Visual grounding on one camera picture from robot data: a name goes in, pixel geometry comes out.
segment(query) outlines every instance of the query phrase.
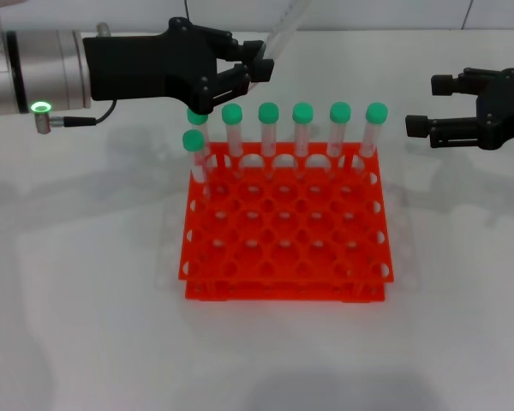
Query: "test tube rack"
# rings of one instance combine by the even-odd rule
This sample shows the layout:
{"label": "test tube rack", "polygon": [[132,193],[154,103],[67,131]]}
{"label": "test tube rack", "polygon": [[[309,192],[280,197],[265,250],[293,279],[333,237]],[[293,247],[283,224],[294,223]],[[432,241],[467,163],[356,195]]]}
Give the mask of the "test tube rack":
{"label": "test tube rack", "polygon": [[356,173],[359,143],[344,143],[339,158],[326,146],[310,143],[296,167],[278,167],[294,145],[277,143],[275,157],[242,167],[260,143],[243,143],[240,158],[210,144],[207,181],[191,176],[188,191],[179,269],[187,299],[385,300],[394,277],[378,154]]}

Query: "green led ring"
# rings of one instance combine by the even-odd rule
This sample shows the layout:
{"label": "green led ring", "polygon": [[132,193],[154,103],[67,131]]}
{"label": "green led ring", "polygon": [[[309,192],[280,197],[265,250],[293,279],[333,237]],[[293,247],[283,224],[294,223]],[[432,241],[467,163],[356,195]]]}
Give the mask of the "green led ring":
{"label": "green led ring", "polygon": [[46,103],[45,101],[37,101],[31,105],[31,111],[37,114],[47,113],[51,111],[51,104]]}

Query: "green test tube cap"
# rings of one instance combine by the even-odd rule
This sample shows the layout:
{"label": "green test tube cap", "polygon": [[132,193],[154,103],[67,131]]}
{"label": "green test tube cap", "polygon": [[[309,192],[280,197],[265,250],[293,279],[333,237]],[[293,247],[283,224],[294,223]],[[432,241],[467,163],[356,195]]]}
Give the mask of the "green test tube cap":
{"label": "green test tube cap", "polygon": [[187,118],[193,126],[201,126],[207,121],[207,114],[200,115],[194,113],[191,109],[187,109]]}
{"label": "green test tube cap", "polygon": [[280,118],[280,109],[274,103],[263,103],[259,107],[259,121],[264,124],[275,124]]}
{"label": "green test tube cap", "polygon": [[293,107],[293,121],[297,124],[309,124],[314,118],[314,110],[309,103],[297,103]]}
{"label": "green test tube cap", "polygon": [[371,124],[381,125],[384,124],[388,117],[388,107],[382,103],[372,103],[368,107],[366,119]]}
{"label": "green test tube cap", "polygon": [[352,109],[344,101],[335,103],[329,111],[329,118],[336,124],[346,124],[351,116]]}
{"label": "green test tube cap", "polygon": [[199,130],[189,130],[182,135],[182,146],[188,152],[199,152],[205,145],[204,134]]}
{"label": "green test tube cap", "polygon": [[238,104],[227,104],[223,107],[221,113],[223,115],[223,122],[229,126],[236,126],[242,122],[242,107]]}

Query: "white table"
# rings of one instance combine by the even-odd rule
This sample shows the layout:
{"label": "white table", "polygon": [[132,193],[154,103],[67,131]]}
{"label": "white table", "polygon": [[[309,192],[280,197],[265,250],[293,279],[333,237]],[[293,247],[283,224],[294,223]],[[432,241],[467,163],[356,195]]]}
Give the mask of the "white table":
{"label": "white table", "polygon": [[[47,136],[0,118],[0,410],[514,410],[514,141],[433,151],[403,123],[473,116],[472,97],[429,86],[468,66],[514,67],[514,32],[300,33],[238,100],[252,140],[266,100],[283,137],[312,103],[320,140],[334,101],[353,106],[350,140],[368,103],[391,107],[383,304],[185,301],[177,101]],[[219,113],[211,127],[222,138]]]}

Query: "test tube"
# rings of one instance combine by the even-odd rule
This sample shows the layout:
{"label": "test tube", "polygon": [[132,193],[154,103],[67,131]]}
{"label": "test tube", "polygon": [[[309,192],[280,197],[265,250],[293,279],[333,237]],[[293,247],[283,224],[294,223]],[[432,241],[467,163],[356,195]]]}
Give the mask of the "test tube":
{"label": "test tube", "polygon": [[308,141],[310,140],[310,123],[314,117],[312,105],[298,103],[293,108],[293,121],[295,122],[295,155],[304,158],[308,155]]}
{"label": "test tube", "polygon": [[206,182],[206,154],[204,153],[206,141],[204,140],[204,134],[199,130],[189,130],[182,135],[182,145],[193,156],[192,177],[198,183]]}
{"label": "test tube", "polygon": [[226,139],[232,157],[241,157],[242,148],[242,107],[238,104],[227,104],[223,107],[223,122],[226,126]]}
{"label": "test tube", "polygon": [[382,103],[372,103],[368,107],[366,113],[366,128],[363,134],[363,140],[360,145],[359,158],[355,162],[355,169],[362,172],[365,169],[363,158],[371,158],[377,149],[377,142],[380,138],[380,132],[383,124],[388,117],[388,108]]}
{"label": "test tube", "polygon": [[346,124],[350,121],[352,111],[350,106],[343,101],[332,105],[329,111],[329,118],[332,121],[329,140],[327,141],[327,155],[339,157],[343,151],[343,140],[346,131]]}
{"label": "test tube", "polygon": [[207,131],[207,115],[200,115],[194,113],[191,109],[187,109],[188,122],[192,124],[193,128],[200,131],[204,136],[204,154],[209,156],[211,149],[209,146],[209,132]]}
{"label": "test tube", "polygon": [[260,153],[263,157],[272,157],[276,154],[276,122],[279,117],[280,110],[274,103],[264,103],[260,105]]}

